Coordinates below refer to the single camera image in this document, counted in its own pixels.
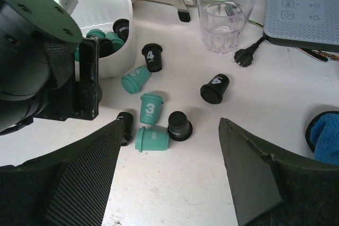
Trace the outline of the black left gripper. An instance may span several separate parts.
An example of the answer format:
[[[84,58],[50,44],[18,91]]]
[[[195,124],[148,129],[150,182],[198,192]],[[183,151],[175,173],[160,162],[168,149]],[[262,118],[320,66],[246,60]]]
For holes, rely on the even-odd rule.
[[[84,39],[79,45],[79,62],[72,61],[73,73],[61,87],[47,93],[44,109],[36,118],[65,121],[93,120],[99,114],[102,91],[99,86],[99,42]]]

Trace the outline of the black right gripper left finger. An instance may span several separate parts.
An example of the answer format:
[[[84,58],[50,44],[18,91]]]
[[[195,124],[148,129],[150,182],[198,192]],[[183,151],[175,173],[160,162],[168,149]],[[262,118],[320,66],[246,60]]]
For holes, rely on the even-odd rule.
[[[115,120],[54,152],[1,167],[1,225],[101,225],[123,133]]]

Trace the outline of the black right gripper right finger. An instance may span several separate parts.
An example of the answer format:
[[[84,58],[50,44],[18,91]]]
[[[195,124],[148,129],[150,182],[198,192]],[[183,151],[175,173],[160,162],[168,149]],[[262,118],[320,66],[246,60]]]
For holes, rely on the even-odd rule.
[[[276,146],[233,121],[219,141],[238,225],[338,225],[338,167]]]

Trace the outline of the white rectangular storage basket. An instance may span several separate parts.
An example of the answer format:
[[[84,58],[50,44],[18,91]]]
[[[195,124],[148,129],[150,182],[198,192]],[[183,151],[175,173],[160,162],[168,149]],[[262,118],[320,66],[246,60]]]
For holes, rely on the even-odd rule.
[[[71,17],[83,36],[91,29],[112,32],[115,21],[128,20],[129,35],[123,47],[116,53],[99,59],[99,79],[121,76],[134,66],[137,46],[131,0],[78,0]]]

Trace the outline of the clear drinking glass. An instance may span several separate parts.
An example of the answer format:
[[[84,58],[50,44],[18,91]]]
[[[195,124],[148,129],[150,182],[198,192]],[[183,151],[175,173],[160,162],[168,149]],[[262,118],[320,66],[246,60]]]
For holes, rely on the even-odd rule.
[[[215,53],[236,48],[256,0],[197,0],[201,37]]]

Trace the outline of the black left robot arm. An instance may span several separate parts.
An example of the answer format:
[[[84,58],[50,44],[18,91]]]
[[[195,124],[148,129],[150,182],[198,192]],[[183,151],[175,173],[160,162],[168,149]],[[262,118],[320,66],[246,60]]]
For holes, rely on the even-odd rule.
[[[98,116],[99,44],[73,20],[77,2],[1,0],[1,134]]]

